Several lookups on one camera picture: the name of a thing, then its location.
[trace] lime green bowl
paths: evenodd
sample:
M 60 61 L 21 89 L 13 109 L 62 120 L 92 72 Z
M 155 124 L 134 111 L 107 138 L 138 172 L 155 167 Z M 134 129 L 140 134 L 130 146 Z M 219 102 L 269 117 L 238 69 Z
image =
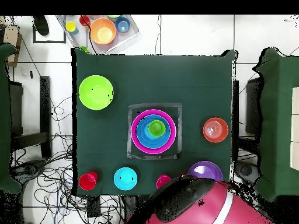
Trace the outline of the lime green bowl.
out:
M 118 17 L 120 17 L 120 15 L 109 15 L 108 17 L 110 17 L 110 18 L 118 18 Z
M 82 104 L 91 110 L 104 109 L 113 99 L 113 86 L 103 76 L 89 76 L 80 84 L 79 98 Z
M 148 132 L 154 137 L 160 137 L 165 133 L 165 124 L 160 120 L 151 121 L 148 126 Z

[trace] square tray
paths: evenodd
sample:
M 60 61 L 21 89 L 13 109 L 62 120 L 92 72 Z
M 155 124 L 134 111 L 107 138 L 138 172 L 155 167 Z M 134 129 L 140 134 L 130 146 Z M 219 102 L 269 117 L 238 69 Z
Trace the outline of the square tray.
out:
M 98 45 L 93 42 L 93 40 L 89 39 L 89 30 L 79 23 L 79 15 L 57 15 L 56 18 L 74 47 L 85 46 L 91 54 L 117 54 L 130 45 L 136 43 L 141 38 L 140 31 L 131 15 L 122 16 L 130 21 L 129 30 L 126 33 L 120 33 L 116 31 L 116 35 L 113 41 L 106 45 Z M 116 19 L 109 18 L 107 15 L 89 15 L 88 17 L 90 18 L 91 23 L 97 18 L 108 18 L 109 20 L 112 20 L 112 22 L 116 21 Z M 79 30 L 78 34 L 72 34 L 65 29 L 65 24 L 68 21 L 73 21 L 76 23 L 76 26 Z

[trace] pink cup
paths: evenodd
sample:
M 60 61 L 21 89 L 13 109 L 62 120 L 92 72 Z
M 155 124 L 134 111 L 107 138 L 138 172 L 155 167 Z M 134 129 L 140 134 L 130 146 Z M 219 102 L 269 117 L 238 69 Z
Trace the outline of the pink cup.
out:
M 98 174 L 95 171 L 90 171 L 80 177 L 79 185 L 83 190 L 90 191 L 95 188 L 97 180 Z
M 160 177 L 156 183 L 157 189 L 159 189 L 160 187 L 162 187 L 163 185 L 165 185 L 166 183 L 168 183 L 170 181 L 171 181 L 171 178 L 168 175 L 166 175 L 166 174 L 160 175 Z

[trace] orange bowl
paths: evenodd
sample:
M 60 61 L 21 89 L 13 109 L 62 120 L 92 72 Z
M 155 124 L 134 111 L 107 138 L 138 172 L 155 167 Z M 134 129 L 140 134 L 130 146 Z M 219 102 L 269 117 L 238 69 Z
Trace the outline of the orange bowl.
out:
M 115 25 L 107 18 L 98 18 L 91 24 L 91 39 L 96 44 L 109 44 L 114 39 L 115 34 Z

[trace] pink bowl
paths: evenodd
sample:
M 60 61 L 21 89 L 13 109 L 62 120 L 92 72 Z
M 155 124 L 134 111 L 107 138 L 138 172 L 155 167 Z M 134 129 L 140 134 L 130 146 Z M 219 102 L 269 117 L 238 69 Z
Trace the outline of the pink bowl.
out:
M 163 117 L 164 119 L 166 119 L 166 121 L 168 122 L 168 124 L 171 128 L 171 135 L 170 135 L 167 143 L 158 149 L 146 148 L 139 142 L 137 135 L 136 135 L 136 128 L 137 128 L 138 123 L 144 117 L 146 117 L 147 115 L 151 115 L 151 114 L 156 114 L 156 115 L 159 115 L 159 116 Z M 157 154 L 163 153 L 164 151 L 167 151 L 171 147 L 173 142 L 175 141 L 175 137 L 176 137 L 175 123 L 173 122 L 171 116 L 169 116 L 167 113 L 165 113 L 161 110 L 157 110 L 157 109 L 149 109 L 149 110 L 146 110 L 146 111 L 143 111 L 142 113 L 140 113 L 133 121 L 132 127 L 131 127 L 131 137 L 132 137 L 132 140 L 133 140 L 135 146 L 139 150 L 143 151 L 144 153 L 150 154 L 150 155 L 157 155 Z

